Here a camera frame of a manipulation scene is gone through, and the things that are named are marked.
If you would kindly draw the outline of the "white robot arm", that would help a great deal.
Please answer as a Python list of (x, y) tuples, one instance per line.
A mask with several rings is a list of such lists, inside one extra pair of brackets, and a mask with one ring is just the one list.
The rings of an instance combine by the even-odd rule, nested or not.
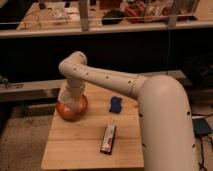
[(75, 118), (86, 110), (86, 83), (138, 102), (145, 171), (199, 171), (189, 100), (183, 86), (168, 75), (146, 77), (87, 65), (76, 51), (59, 64), (66, 78), (59, 112)]

